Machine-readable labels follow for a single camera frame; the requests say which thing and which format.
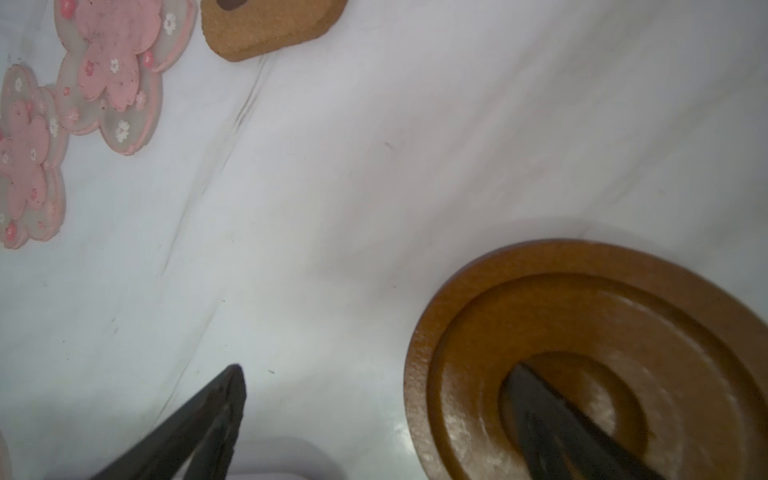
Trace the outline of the brown paw print coaster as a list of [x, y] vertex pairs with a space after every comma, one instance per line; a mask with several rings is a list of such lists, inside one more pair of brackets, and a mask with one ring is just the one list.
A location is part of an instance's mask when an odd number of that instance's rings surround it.
[[201, 26], [214, 53], [239, 62], [324, 35], [346, 5], [346, 0], [202, 0]]

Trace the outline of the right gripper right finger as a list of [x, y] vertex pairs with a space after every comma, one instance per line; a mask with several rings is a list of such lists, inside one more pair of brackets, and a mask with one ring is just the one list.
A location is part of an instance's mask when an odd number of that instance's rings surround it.
[[659, 479], [525, 364], [506, 377], [517, 443], [533, 479]]

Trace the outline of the pink flower coaster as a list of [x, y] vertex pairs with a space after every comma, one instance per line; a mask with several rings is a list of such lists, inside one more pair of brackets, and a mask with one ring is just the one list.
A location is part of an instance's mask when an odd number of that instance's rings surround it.
[[1, 87], [1, 245], [45, 242], [63, 224], [61, 171], [69, 133], [60, 125], [55, 93], [32, 70], [11, 66]]
[[162, 75], [186, 49], [198, 13], [189, 0], [58, 1], [66, 54], [55, 85], [61, 126], [99, 132], [130, 156], [151, 139], [162, 108]]

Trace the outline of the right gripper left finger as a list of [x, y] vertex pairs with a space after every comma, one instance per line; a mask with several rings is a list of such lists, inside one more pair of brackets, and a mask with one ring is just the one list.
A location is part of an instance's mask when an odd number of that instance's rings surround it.
[[243, 419], [246, 383], [227, 366], [147, 437], [99, 471], [96, 479], [224, 479]]

